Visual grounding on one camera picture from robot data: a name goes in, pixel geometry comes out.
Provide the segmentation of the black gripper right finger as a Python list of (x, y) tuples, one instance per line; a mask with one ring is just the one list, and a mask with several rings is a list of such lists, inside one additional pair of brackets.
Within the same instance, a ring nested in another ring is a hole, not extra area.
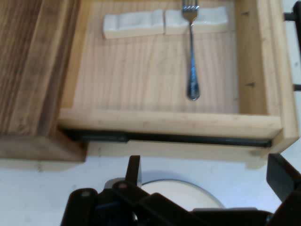
[(301, 224), (301, 174), (280, 154), (269, 154), (267, 182), (281, 205), (267, 222), (269, 226)]

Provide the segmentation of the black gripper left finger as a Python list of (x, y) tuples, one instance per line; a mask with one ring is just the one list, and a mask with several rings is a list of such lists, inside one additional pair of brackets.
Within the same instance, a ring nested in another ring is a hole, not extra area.
[(98, 193), (92, 188), (69, 196), (63, 226), (183, 226), (188, 212), (160, 194), (138, 186), (140, 156), (129, 158), (126, 177)]

